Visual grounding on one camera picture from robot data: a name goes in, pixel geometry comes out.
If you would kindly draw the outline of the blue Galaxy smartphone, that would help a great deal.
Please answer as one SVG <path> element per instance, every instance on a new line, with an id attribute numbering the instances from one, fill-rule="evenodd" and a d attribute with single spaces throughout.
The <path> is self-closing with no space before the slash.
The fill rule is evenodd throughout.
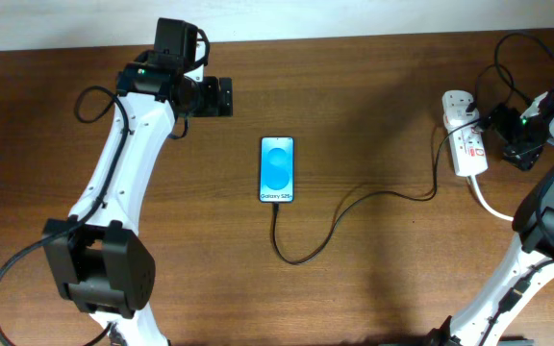
<path id="1" fill-rule="evenodd" d="M 290 136 L 261 139 L 259 199 L 262 203 L 294 200 L 294 140 Z"/>

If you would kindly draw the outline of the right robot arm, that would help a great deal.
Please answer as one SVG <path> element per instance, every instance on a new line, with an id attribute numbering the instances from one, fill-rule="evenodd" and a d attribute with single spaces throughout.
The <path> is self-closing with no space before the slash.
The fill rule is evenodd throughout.
<path id="1" fill-rule="evenodd" d="M 521 203 L 507 255 L 466 308 L 428 333 L 423 345 L 499 345 L 533 297 L 554 279 L 554 165 Z"/>

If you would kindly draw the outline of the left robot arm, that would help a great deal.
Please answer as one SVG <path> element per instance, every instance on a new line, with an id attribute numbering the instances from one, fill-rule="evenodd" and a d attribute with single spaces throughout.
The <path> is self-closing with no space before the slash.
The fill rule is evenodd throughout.
<path id="1" fill-rule="evenodd" d="M 166 345 L 149 304 L 156 263 L 139 239 L 139 215 L 163 144 L 192 117 L 230 116 L 232 81 L 206 77 L 210 42 L 183 20 L 161 18 L 155 42 L 105 93 L 113 124 L 79 200 L 42 237 L 59 294 L 106 330 L 113 345 Z"/>

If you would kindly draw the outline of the white USB charger plug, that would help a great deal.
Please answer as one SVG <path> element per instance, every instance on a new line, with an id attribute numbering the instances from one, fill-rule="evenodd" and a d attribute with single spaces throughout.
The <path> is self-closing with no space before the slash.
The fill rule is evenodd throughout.
<path id="1" fill-rule="evenodd" d="M 477 120 L 479 111 L 467 111 L 467 107 L 450 107 L 444 110 L 443 123 L 448 131 L 462 127 L 465 124 Z"/>

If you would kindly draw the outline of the white power strip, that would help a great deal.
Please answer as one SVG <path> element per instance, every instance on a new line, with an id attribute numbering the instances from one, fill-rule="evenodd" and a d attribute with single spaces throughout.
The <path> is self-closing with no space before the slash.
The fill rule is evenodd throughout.
<path id="1" fill-rule="evenodd" d="M 444 110 L 450 107 L 469 107 L 473 96 L 462 90 L 448 90 L 441 98 Z M 476 130 L 477 120 L 449 132 L 449 143 L 455 174 L 459 177 L 476 176 L 488 169 L 482 135 Z"/>

